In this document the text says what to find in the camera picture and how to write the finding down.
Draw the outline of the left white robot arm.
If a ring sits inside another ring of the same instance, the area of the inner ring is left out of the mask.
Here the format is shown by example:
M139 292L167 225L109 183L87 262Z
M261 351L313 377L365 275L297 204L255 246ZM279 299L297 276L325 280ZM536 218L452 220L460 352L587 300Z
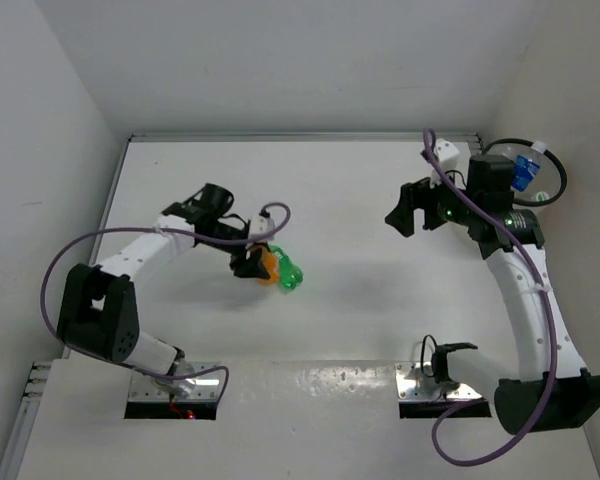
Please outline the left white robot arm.
M98 360L154 378L188 378L184 352L142 332L137 307L139 287L172 260L198 245L225 252L238 278L269 282L275 277L268 245L279 226L262 208L239 227L231 218L233 194L205 184L188 199L166 207L151 227L95 265L78 264L67 274L57 322L59 340Z

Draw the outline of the blue-label plastic bottle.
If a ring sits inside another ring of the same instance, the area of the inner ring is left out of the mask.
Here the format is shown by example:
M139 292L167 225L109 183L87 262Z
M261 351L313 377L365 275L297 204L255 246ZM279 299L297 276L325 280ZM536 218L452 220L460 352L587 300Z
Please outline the blue-label plastic bottle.
M526 142L525 150L516 154L514 159L514 177L512 187L518 192L524 192L539 174L547 145L540 141Z

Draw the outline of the green plastic bottle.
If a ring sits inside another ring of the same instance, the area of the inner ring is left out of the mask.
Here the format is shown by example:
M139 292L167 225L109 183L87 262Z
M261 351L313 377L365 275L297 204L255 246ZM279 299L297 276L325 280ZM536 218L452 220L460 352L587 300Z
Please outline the green plastic bottle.
M295 290L304 280L303 271L291 260L290 256L281 247L271 245L270 250L277 260L279 274L278 284L288 291Z

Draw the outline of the large green-label clear bottle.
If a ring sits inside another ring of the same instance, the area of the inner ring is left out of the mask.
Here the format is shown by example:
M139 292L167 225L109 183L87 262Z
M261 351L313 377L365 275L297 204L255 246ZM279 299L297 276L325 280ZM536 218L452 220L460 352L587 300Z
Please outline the large green-label clear bottle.
M549 201L551 199L551 195L546 191L538 191L535 192L528 198L528 201L532 204L541 204L543 202Z

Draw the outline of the orange juice bottle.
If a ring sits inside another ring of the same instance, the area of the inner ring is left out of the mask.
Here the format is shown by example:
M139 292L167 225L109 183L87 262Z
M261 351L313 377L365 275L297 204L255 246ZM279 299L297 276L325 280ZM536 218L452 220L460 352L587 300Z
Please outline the orange juice bottle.
M261 254L260 263L265 268L268 274L267 279L258 278L257 281L263 286L271 286L278 283L280 279L278 259L274 253L265 245L256 245L253 248L253 252L259 252Z

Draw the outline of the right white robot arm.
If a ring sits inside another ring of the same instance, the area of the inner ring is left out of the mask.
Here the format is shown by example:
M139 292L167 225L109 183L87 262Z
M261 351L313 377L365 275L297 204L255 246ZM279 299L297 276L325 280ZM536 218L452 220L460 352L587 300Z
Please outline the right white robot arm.
M470 386L514 437L581 427L600 408L600 374L590 372L567 332L536 215L514 206L513 162L474 156L460 188L448 174L453 157L422 155L431 175L402 185L385 222L408 238L421 210L426 230L467 228L500 290L517 353L516 367L506 367L472 342L437 343L424 376L441 386Z

